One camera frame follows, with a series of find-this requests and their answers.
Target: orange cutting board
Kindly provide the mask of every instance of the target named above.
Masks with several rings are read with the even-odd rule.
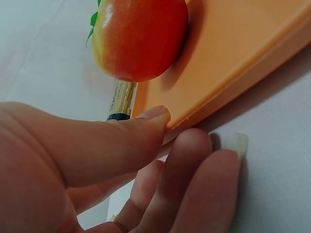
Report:
[[[311,0],[187,0],[189,30],[173,64],[139,83],[132,117],[171,112],[164,144],[232,101],[311,41]]]

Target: long fingernail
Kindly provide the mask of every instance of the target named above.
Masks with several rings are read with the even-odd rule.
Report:
[[[235,151],[238,154],[239,160],[242,160],[246,157],[247,146],[247,136],[240,133],[225,136],[221,141],[221,148]]]
[[[170,121],[171,115],[169,110],[165,106],[157,106],[146,112],[140,114],[137,118],[150,119],[157,124],[160,128],[165,128],[166,124]]]

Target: red tomato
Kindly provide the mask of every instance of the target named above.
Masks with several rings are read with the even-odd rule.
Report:
[[[185,0],[103,0],[92,38],[96,64],[119,80],[156,78],[176,59],[187,24]]]

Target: skin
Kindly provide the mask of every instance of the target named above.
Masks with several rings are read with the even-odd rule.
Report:
[[[0,232],[227,232],[237,155],[212,152],[209,135],[190,129],[176,139],[165,163],[155,160],[169,119],[164,107],[103,123],[0,103]],[[77,214],[135,177],[114,222],[79,226]]]

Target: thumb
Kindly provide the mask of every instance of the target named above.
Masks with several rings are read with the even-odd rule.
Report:
[[[136,119],[108,122],[63,119],[20,103],[0,104],[0,110],[43,147],[64,184],[71,187],[98,183],[149,164],[162,146],[170,120],[164,106]]]

